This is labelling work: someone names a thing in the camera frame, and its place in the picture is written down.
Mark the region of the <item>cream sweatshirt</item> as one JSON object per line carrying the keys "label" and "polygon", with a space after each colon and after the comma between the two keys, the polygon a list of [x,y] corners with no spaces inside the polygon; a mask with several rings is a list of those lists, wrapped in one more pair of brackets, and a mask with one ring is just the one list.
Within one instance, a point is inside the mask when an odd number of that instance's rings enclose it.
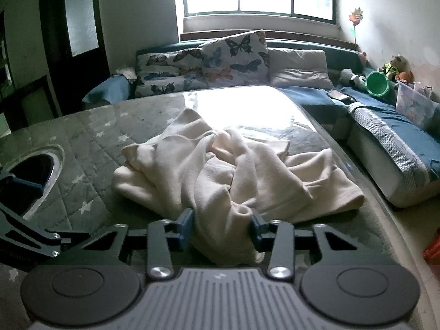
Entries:
{"label": "cream sweatshirt", "polygon": [[332,150],[292,155],[289,146],[214,130],[185,109],[159,136],[122,149],[112,187],[170,220],[193,209],[197,249],[217,265],[254,265],[263,259],[247,233],[254,210],[266,221],[298,223],[365,200]]}

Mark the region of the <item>green quilted star tablecloth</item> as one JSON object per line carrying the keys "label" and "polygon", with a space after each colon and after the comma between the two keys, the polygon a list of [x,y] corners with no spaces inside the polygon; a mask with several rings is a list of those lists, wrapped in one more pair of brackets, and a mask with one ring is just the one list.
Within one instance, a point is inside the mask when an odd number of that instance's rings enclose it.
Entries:
{"label": "green quilted star tablecloth", "polygon": [[378,193],[268,86],[1,140],[2,329],[422,329]]}

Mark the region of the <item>black round induction cooktop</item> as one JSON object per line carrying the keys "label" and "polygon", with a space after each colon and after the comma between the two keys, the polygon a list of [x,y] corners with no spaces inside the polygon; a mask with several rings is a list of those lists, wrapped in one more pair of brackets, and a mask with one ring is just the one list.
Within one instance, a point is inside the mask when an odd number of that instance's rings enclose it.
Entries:
{"label": "black round induction cooktop", "polygon": [[[53,170],[54,158],[47,153],[41,153],[28,157],[7,172],[20,179],[38,183],[44,187],[45,191],[45,186],[47,186]],[[12,194],[1,192],[1,204],[18,216],[23,216],[42,197],[43,195],[31,196],[29,194],[19,194],[16,192]]]}

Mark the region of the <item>long butterfly pillow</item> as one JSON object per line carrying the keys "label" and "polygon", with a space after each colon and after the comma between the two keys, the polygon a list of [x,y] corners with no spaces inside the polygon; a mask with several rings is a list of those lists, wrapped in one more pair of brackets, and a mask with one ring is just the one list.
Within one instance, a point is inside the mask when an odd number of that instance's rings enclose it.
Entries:
{"label": "long butterfly pillow", "polygon": [[202,74],[200,48],[139,54],[135,96],[147,97],[208,87]]}

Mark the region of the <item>large butterfly pillow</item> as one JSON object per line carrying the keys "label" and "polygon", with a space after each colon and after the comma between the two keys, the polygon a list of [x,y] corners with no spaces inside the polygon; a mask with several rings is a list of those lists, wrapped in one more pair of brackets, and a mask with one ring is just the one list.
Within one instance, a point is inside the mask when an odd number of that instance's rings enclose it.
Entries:
{"label": "large butterfly pillow", "polygon": [[210,88],[268,84],[269,55],[263,30],[205,43],[201,52],[201,70]]}

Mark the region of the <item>dark wooden door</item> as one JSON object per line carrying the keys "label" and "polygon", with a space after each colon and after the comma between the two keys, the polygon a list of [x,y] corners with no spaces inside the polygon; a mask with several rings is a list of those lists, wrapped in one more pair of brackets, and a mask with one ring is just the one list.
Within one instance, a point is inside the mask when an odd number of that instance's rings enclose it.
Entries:
{"label": "dark wooden door", "polygon": [[110,76],[98,0],[39,0],[45,57],[63,115]]}

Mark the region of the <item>white pillow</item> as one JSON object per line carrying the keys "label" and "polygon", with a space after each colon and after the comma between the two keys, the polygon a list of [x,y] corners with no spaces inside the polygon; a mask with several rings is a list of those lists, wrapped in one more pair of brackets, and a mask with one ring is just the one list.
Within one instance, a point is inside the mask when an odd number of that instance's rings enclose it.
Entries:
{"label": "white pillow", "polygon": [[332,89],[326,54],[319,49],[269,48],[269,82],[275,87]]}

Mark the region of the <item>clear plastic storage box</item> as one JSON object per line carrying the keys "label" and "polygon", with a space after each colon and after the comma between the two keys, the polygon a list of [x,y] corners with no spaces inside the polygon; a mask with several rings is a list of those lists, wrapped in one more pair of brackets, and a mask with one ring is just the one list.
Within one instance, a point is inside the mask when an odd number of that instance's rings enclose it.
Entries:
{"label": "clear plastic storage box", "polygon": [[398,112],[425,131],[439,126],[439,103],[406,84],[398,82],[397,86],[395,108]]}

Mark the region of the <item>grey stuffed toy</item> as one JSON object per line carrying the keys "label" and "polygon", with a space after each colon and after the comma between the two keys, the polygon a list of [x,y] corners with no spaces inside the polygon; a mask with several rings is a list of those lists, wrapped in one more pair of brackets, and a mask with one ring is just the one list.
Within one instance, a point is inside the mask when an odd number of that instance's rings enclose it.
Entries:
{"label": "grey stuffed toy", "polygon": [[358,89],[364,89],[366,87],[365,77],[355,74],[349,68],[344,68],[341,70],[339,81],[341,84],[356,87]]}

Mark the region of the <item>blue sofa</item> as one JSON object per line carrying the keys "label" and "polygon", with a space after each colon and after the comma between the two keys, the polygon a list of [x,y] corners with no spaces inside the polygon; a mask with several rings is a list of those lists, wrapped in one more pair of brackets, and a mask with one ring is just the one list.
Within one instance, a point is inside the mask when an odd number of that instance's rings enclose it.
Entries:
{"label": "blue sofa", "polygon": [[[374,182],[393,205],[405,208],[439,193],[439,139],[413,124],[398,112],[396,104],[372,97],[367,88],[341,84],[344,68],[362,76],[359,55],[348,50],[309,47],[292,43],[270,43],[269,48],[319,49],[326,54],[332,89],[302,86],[275,87],[304,108],[320,125],[328,127],[336,140],[344,140]],[[139,54],[200,48],[205,43],[178,43],[138,51]]]}

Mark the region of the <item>plush toy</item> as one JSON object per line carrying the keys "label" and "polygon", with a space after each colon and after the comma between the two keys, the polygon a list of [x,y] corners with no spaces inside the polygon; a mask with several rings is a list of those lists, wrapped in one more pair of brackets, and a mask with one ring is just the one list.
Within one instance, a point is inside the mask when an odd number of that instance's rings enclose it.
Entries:
{"label": "plush toy", "polygon": [[412,83],[414,81],[414,75],[410,71],[409,62],[402,54],[393,55],[391,60],[380,67],[378,71],[395,83],[397,81],[403,83]]}

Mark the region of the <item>green plastic bucket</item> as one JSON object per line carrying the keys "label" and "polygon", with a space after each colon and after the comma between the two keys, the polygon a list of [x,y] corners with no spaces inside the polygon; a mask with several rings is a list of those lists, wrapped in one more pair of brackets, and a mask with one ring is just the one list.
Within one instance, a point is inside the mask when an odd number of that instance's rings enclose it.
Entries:
{"label": "green plastic bucket", "polygon": [[390,90],[389,80],[381,71],[372,71],[365,78],[365,86],[369,95],[375,98],[385,97]]}

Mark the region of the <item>colourful pinwheel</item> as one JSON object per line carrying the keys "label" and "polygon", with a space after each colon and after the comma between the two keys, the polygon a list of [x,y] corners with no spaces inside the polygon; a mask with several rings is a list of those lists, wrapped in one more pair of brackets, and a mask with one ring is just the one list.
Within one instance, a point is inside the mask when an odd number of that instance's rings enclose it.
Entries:
{"label": "colourful pinwheel", "polygon": [[361,9],[361,7],[357,7],[354,9],[354,11],[349,15],[349,20],[352,23],[352,35],[353,35],[353,40],[354,40],[354,44],[357,44],[356,41],[356,27],[361,23],[361,21],[363,20],[363,11]]}

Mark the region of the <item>red plastic stool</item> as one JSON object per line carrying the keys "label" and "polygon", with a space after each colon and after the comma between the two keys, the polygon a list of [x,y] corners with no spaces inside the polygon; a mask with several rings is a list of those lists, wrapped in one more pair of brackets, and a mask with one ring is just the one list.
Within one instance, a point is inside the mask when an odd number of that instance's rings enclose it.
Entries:
{"label": "red plastic stool", "polygon": [[440,235],[437,234],[422,253],[429,265],[440,265]]}

